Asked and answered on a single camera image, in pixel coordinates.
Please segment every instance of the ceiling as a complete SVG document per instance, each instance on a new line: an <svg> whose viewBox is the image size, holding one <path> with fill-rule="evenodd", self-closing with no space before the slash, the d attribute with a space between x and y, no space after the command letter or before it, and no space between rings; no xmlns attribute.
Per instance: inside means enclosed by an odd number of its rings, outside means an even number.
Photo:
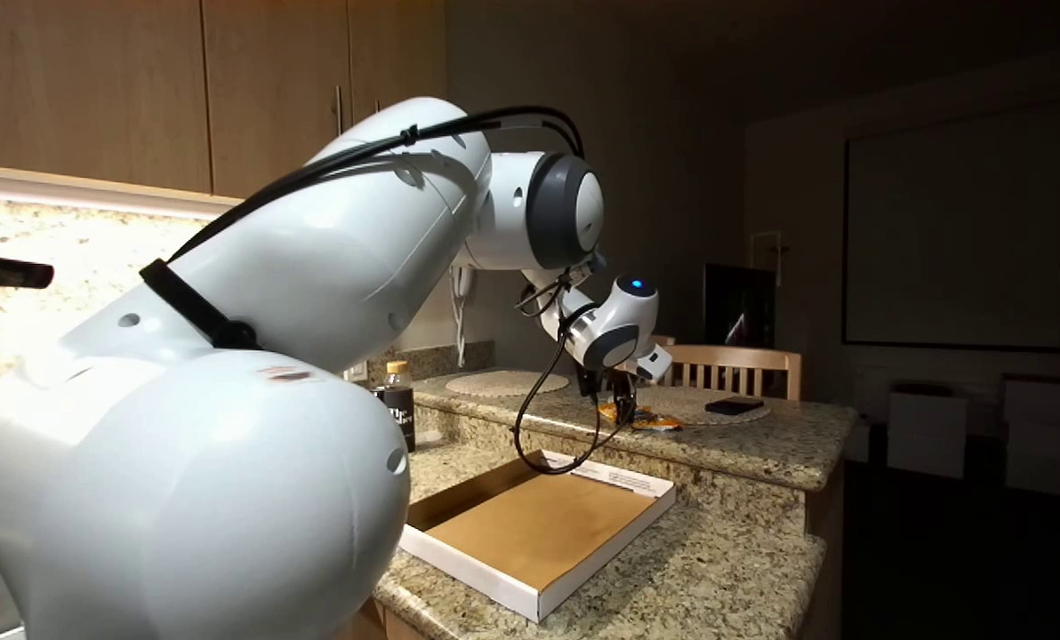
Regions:
<svg viewBox="0 0 1060 640"><path fill-rule="evenodd" d="M741 115L777 115L1060 48L1060 0L591 0Z"/></svg>

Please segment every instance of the kitchen counter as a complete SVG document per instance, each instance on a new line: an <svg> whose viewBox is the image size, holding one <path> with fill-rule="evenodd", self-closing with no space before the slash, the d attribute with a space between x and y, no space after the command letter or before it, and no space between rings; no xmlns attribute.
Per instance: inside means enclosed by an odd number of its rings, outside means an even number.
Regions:
<svg viewBox="0 0 1060 640"><path fill-rule="evenodd" d="M412 503L517 459L523 395L462 395L460 378L415 386ZM423 638L802 638L837 544L811 535L811 496L831 485L850 422L839 404L766 402L710 416L716 390L645 389L635 402L684 431L623 431L593 459L668 477L676 505L544 624L526 624L399 551L376 601ZM579 451L593 408L576 389L526 414L526 447Z"/></svg>

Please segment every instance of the wooden chair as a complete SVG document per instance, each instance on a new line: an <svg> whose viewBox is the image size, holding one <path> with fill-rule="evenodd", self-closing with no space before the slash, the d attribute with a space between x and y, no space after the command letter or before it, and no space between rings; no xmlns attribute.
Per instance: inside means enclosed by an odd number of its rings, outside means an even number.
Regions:
<svg viewBox="0 0 1060 640"><path fill-rule="evenodd" d="M731 395L777 395L802 400L802 355L777 348L736 348L736 345L664 345L672 365L662 386L668 389L710 389Z"/></svg>

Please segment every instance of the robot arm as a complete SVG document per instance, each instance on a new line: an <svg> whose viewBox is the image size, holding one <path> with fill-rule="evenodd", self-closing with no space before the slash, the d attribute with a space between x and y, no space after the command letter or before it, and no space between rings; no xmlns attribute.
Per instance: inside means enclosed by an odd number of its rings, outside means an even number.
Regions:
<svg viewBox="0 0 1060 640"><path fill-rule="evenodd" d="M334 370L391 345L455 260L550 287L601 233L579 153L489 153L498 119L373 115L0 378L0 574L27 628L327 638L370 599L409 459ZM653 324L635 281L542 301L582 365L623 365Z"/></svg>

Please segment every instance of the bottle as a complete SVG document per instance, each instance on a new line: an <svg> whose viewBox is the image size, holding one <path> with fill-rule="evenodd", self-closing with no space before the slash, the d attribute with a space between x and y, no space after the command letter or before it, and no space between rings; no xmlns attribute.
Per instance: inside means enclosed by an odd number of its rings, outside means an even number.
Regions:
<svg viewBox="0 0 1060 640"><path fill-rule="evenodd" d="M409 365L403 358L386 358L386 386L376 390L386 404L391 422L399 426L409 451L415 451L415 390L409 386Z"/></svg>

